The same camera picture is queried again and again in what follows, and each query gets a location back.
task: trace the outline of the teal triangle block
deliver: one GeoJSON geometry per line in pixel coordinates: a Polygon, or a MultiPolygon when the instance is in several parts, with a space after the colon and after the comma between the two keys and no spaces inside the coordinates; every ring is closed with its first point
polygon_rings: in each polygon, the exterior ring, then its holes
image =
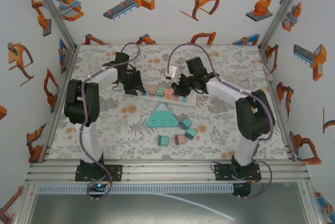
{"type": "Polygon", "coordinates": [[[165,104],[160,104],[147,122],[151,128],[177,127],[178,120],[165,104]]]}

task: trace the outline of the table surface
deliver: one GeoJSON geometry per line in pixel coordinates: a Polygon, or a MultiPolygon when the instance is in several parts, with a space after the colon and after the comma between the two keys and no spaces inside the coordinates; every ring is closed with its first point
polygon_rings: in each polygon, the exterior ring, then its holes
{"type": "MultiPolygon", "coordinates": [[[[81,46],[73,79],[82,80],[97,72],[102,64],[112,61],[122,45],[81,46]]],[[[146,85],[170,87],[171,81],[164,77],[169,54],[174,45],[140,45],[140,55],[132,63],[141,71],[142,81],[146,85]]],[[[226,81],[242,89],[263,90],[274,112],[269,88],[264,72],[259,64],[251,68],[249,78],[244,78],[253,62],[260,62],[256,46],[205,46],[218,74],[226,81]]],[[[137,52],[135,46],[129,46],[125,53],[130,57],[137,52]]],[[[186,75],[188,70],[185,61],[199,56],[210,72],[206,56],[196,47],[179,48],[171,61],[186,75]]],[[[197,94],[195,107],[166,104],[178,121],[189,118],[192,127],[198,133],[186,144],[176,145],[174,136],[184,134],[180,127],[148,128],[147,121],[159,106],[160,102],[139,99],[125,95],[123,91],[113,91],[115,84],[108,85],[100,92],[100,115],[97,120],[99,145],[107,159],[230,159],[235,153],[240,132],[237,127],[236,111],[229,104],[217,97],[197,94]],[[158,136],[170,137],[168,147],[158,146],[158,136]]],[[[79,159],[81,148],[79,134],[74,129],[63,110],[50,151],[50,159],[79,159]]],[[[261,142],[255,156],[257,159],[287,159],[285,147],[278,124],[270,141],[261,142]]]]}

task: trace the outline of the white cable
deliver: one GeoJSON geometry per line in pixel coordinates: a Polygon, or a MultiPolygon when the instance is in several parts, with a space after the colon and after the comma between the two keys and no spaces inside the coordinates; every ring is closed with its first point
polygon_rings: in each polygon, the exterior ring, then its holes
{"type": "Polygon", "coordinates": [[[196,202],[193,202],[193,201],[190,201],[190,200],[187,200],[187,199],[179,198],[179,197],[176,197],[176,196],[173,196],[173,195],[169,195],[169,194],[160,194],[160,193],[149,193],[149,194],[157,195],[157,196],[164,196],[164,197],[168,197],[168,198],[173,198],[173,199],[181,200],[181,201],[184,201],[184,202],[186,202],[186,203],[190,203],[190,204],[192,204],[192,205],[195,205],[195,206],[198,206],[198,207],[205,208],[205,209],[207,209],[207,210],[209,210],[209,211],[212,211],[212,212],[214,212],[214,213],[216,213],[216,214],[218,214],[218,215],[221,215],[221,216],[223,216],[223,217],[225,217],[225,218],[227,218],[227,219],[229,219],[229,220],[235,221],[235,218],[232,218],[232,217],[230,217],[230,216],[228,216],[228,215],[225,215],[225,214],[223,214],[223,213],[221,213],[221,212],[219,212],[219,211],[216,211],[216,210],[214,210],[214,209],[212,209],[212,208],[210,208],[210,207],[201,205],[201,204],[199,204],[199,203],[196,203],[196,202]]]}
{"type": "Polygon", "coordinates": [[[250,75],[250,72],[251,72],[251,67],[253,66],[253,64],[259,64],[261,66],[263,66],[263,68],[265,69],[265,71],[267,72],[267,77],[269,78],[269,81],[272,81],[273,80],[273,76],[271,75],[271,73],[267,70],[267,68],[262,64],[262,63],[259,63],[259,62],[254,62],[254,63],[251,63],[250,66],[249,66],[249,72],[248,72],[248,75],[242,79],[239,79],[239,78],[236,78],[238,81],[244,81],[246,79],[248,79],[249,75],[250,75]]]}

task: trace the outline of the black mounting plate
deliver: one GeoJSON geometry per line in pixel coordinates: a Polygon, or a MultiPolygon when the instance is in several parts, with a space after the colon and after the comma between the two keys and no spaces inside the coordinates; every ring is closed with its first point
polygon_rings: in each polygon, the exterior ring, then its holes
{"type": "MultiPolygon", "coordinates": [[[[217,181],[239,181],[232,174],[231,164],[215,164],[214,170],[215,170],[215,179],[217,181]]],[[[261,179],[262,176],[260,172],[260,166],[255,165],[250,170],[246,178],[243,179],[243,181],[248,180],[248,181],[259,182],[261,179]]]]}
{"type": "MultiPolygon", "coordinates": [[[[111,177],[114,181],[121,181],[122,177],[122,165],[104,165],[105,168],[107,168],[111,174],[111,177]]],[[[93,182],[91,178],[88,178],[86,176],[85,171],[82,169],[82,166],[77,166],[77,171],[75,172],[75,181],[78,182],[93,182]]],[[[101,182],[108,182],[109,178],[108,176],[105,176],[101,182]]]]}

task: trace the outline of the white wall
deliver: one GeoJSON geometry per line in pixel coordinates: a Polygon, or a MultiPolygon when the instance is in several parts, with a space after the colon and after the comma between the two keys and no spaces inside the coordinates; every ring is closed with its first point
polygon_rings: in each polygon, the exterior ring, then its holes
{"type": "Polygon", "coordinates": [[[76,43],[83,43],[88,33],[111,43],[135,41],[145,33],[158,43],[181,43],[190,41],[194,34],[213,31],[217,32],[214,43],[232,43],[255,33],[261,35],[261,40],[280,7],[279,0],[273,0],[270,11],[274,15],[254,22],[245,14],[254,10],[258,0],[220,0],[212,16],[199,10],[199,21],[195,21],[180,12],[191,14],[193,0],[155,0],[154,10],[140,7],[113,21],[105,18],[103,13],[124,0],[78,1],[82,3],[85,15],[73,22],[64,21],[76,43]]]}
{"type": "MultiPolygon", "coordinates": [[[[0,207],[2,207],[25,181],[29,168],[29,152],[26,134],[34,132],[45,122],[52,122],[50,106],[43,91],[43,80],[47,68],[51,70],[62,88],[66,72],[60,74],[58,44],[61,34],[52,24],[52,34],[43,37],[37,21],[37,12],[31,0],[0,0],[2,14],[0,21],[0,105],[7,109],[7,116],[0,120],[0,207]],[[18,68],[8,70],[7,43],[20,42],[30,51],[34,63],[26,68],[34,78],[20,87],[26,80],[18,68]]],[[[46,18],[50,14],[41,8],[46,18]]],[[[24,53],[24,62],[29,59],[24,53]]],[[[49,82],[49,91],[55,93],[55,86],[49,82]]],[[[42,144],[48,137],[50,124],[37,141],[42,144]]]]}
{"type": "MultiPolygon", "coordinates": [[[[279,45],[274,82],[282,81],[294,89],[288,128],[314,142],[322,164],[308,166],[308,172],[316,190],[334,205],[335,127],[330,126],[325,134],[322,133],[322,108],[326,109],[326,121],[335,119],[335,0],[295,0],[294,4],[299,2],[302,3],[302,10],[298,23],[291,32],[279,28],[270,44],[279,45]],[[325,46],[327,61],[323,64],[323,76],[318,81],[312,80],[309,64],[293,56],[294,44],[311,52],[320,44],[325,46]]],[[[269,66],[272,65],[273,58],[269,61],[269,66]]],[[[284,102],[282,109],[286,113],[284,102]]],[[[311,157],[307,147],[300,149],[299,154],[301,158],[311,157]]]]}

